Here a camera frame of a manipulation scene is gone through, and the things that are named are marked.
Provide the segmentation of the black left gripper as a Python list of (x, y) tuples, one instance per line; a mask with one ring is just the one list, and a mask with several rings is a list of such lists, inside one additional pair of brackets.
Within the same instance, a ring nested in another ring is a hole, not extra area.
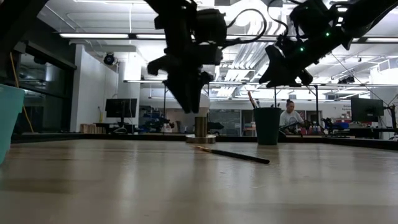
[[(188, 44), (182, 50), (166, 47), (164, 55), (147, 65), (147, 72), (157, 76), (167, 73), (164, 85), (173, 94), (185, 113), (198, 113), (200, 108), (209, 108), (210, 99), (202, 94), (202, 88), (214, 80), (213, 75), (203, 74), (204, 65), (219, 65), (223, 53), (215, 44)], [(185, 83), (189, 83), (189, 100)]]

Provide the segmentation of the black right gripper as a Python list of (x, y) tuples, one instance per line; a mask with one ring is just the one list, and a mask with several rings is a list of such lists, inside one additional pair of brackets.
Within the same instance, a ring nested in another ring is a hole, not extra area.
[(283, 53), (275, 45), (268, 45), (265, 51), (269, 58), (269, 66), (259, 83), (267, 82), (268, 88), (295, 86), (298, 70), (301, 70), (298, 77), (302, 85), (308, 86), (313, 77), (304, 68), (316, 63), (339, 45), (348, 46), (348, 36), (340, 27), (329, 27), (305, 40), (286, 37), (280, 44)]

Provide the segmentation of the brass table lamp with bulb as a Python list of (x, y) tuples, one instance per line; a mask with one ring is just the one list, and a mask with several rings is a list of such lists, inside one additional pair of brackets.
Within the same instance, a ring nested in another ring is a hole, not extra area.
[(214, 144), (216, 136), (208, 134), (208, 113), (210, 98), (206, 94), (200, 95), (199, 111), (195, 113), (194, 133), (186, 135), (186, 143)]

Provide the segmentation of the person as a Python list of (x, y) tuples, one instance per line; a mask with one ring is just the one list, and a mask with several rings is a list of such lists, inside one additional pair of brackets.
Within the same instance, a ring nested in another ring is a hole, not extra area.
[(287, 100), (286, 109), (280, 114), (279, 126), (285, 134), (296, 134), (298, 126), (305, 124), (303, 118), (295, 111), (295, 104)]

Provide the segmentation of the dark green cup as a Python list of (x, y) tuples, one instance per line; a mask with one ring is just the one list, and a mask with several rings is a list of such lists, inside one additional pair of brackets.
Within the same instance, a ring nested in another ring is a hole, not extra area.
[(275, 146), (278, 143), (280, 108), (262, 107), (253, 109), (256, 123), (257, 143)]

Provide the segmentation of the black computer monitor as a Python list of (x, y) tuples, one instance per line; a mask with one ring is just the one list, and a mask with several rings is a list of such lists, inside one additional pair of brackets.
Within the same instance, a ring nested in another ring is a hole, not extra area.
[(125, 128), (128, 133), (133, 133), (134, 125), (124, 122), (125, 118), (135, 118), (137, 108), (136, 98), (107, 99), (105, 112), (107, 118), (119, 118), (118, 126)]
[(378, 122), (384, 115), (382, 100), (351, 98), (351, 120), (358, 122)]

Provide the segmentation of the brown wooden stack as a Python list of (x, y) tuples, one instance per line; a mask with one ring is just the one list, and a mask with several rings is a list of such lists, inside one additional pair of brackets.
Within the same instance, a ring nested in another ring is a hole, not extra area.
[(106, 129), (96, 124), (80, 124), (80, 132), (83, 134), (105, 134)]

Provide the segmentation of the long overhead light bar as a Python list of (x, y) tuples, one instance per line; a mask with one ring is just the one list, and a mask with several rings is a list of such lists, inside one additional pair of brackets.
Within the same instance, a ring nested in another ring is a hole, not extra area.
[[(59, 33), (66, 39), (94, 40), (165, 40), (164, 34), (117, 34), (117, 33)], [(227, 35), (226, 40), (251, 40), (255, 35)], [(264, 35), (257, 39), (260, 42), (274, 42), (277, 35)], [(354, 38), (352, 44), (398, 44), (398, 37), (360, 37)]]

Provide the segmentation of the teal plastic tray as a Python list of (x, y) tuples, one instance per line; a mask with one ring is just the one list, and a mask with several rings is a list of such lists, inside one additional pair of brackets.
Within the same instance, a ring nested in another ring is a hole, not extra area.
[(10, 150), (12, 133), (23, 102), (24, 90), (0, 84), (0, 165)]

